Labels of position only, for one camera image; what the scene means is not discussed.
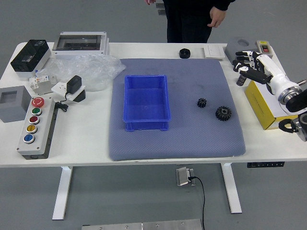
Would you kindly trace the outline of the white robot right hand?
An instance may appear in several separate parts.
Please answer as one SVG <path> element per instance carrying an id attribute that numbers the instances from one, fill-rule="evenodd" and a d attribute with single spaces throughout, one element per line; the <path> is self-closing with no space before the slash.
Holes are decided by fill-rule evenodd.
<path id="1" fill-rule="evenodd" d="M 297 83 L 290 81 L 276 63 L 266 54 L 256 51 L 236 52 L 233 70 L 242 76 L 266 84 L 277 99 L 290 91 L 302 91 Z"/>

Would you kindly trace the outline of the person's left hand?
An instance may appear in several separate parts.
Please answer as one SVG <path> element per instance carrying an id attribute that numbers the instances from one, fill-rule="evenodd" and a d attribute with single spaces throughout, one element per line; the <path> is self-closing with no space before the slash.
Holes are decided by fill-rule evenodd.
<path id="1" fill-rule="evenodd" d="M 212 7 L 210 10 L 211 22 L 207 26 L 217 28 L 221 25 L 225 17 L 226 11 L 220 10 L 216 7 Z"/>

